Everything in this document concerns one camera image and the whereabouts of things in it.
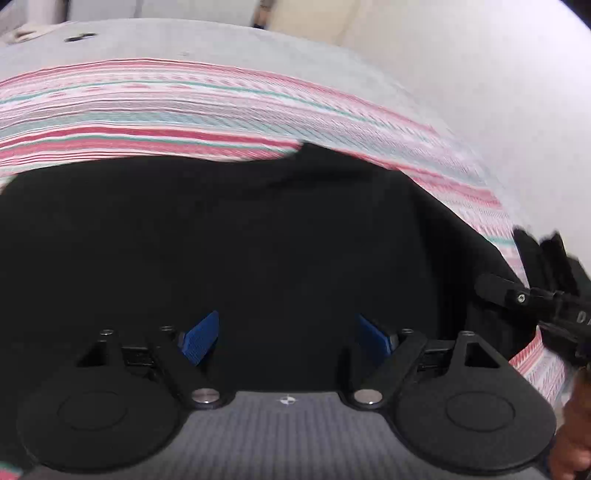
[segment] black mount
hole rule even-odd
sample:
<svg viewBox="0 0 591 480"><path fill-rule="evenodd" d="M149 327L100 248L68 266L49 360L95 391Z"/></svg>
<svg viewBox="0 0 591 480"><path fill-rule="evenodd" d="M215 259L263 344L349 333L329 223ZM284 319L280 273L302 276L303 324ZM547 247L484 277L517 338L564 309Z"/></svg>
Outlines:
<svg viewBox="0 0 591 480"><path fill-rule="evenodd" d="M496 475L535 462L550 445L556 418L548 402L473 332L457 341L405 330L400 345L360 386L382 400L375 410L419 457L468 475Z"/></svg>
<svg viewBox="0 0 591 480"><path fill-rule="evenodd" d="M478 335L441 341L402 330L387 339L393 351L359 387L379 400L342 397L382 414L416 455L450 471L490 475L524 468L546 450L552 409ZM114 331L103 330L74 366L27 399L17 423L30 455L67 472L133 465L162 449L187 413L233 398L181 353L174 330L148 332L145 343L122 347Z"/></svg>
<svg viewBox="0 0 591 480"><path fill-rule="evenodd" d="M101 331L73 366L21 404L17 429L27 452L61 471L118 469L166 445L183 410L224 405L230 397L189 362L175 336L165 327L147 333L147 347L122 347L116 332ZM217 399L194 395L212 391Z"/></svg>

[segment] blue gripper pad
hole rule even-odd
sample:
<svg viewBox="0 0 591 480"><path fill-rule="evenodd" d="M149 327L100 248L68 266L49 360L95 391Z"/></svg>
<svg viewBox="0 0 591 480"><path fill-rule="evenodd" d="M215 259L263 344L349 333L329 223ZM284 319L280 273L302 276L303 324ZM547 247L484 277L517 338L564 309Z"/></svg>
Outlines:
<svg viewBox="0 0 591 480"><path fill-rule="evenodd" d="M377 367L392 354L390 338L363 316L358 315L357 318L357 343Z"/></svg>
<svg viewBox="0 0 591 480"><path fill-rule="evenodd" d="M217 339L220 319L216 311L211 312L201 322L187 332L181 351L193 365L198 365Z"/></svg>

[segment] circular suction pad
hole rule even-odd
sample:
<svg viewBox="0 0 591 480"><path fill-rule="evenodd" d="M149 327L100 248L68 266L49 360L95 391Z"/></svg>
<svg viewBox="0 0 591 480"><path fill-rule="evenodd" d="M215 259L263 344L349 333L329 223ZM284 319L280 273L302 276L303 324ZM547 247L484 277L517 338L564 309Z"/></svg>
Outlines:
<svg viewBox="0 0 591 480"><path fill-rule="evenodd" d="M524 379L486 384L445 376L418 384L398 403L395 424L407 445L430 463L469 475L529 465L550 444L554 412Z"/></svg>
<svg viewBox="0 0 591 480"><path fill-rule="evenodd" d="M110 367L69 370L21 407L18 432L31 456L53 469L108 471L156 452L178 425L158 384Z"/></svg>

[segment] human hand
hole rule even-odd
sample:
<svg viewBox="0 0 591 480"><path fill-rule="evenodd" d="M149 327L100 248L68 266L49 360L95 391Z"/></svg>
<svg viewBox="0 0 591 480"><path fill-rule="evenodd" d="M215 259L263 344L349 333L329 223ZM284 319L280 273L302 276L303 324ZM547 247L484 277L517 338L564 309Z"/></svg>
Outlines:
<svg viewBox="0 0 591 480"><path fill-rule="evenodd" d="M591 468L591 375L579 371L573 394L564 406L564 425L556 434L550 452L553 480L574 480L579 472Z"/></svg>

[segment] black cloth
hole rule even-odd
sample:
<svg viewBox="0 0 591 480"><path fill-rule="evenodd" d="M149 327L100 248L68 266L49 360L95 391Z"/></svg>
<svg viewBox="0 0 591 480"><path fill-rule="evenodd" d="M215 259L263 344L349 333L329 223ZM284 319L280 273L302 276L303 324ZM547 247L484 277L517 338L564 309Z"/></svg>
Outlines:
<svg viewBox="0 0 591 480"><path fill-rule="evenodd" d="M430 338L474 330L506 358L534 335L473 293L480 273L517 280L492 244L401 172L315 145L29 171L0 196L0 228L4 420L106 327L133 338L218 310L208 377L262 391L339 388L358 313Z"/></svg>

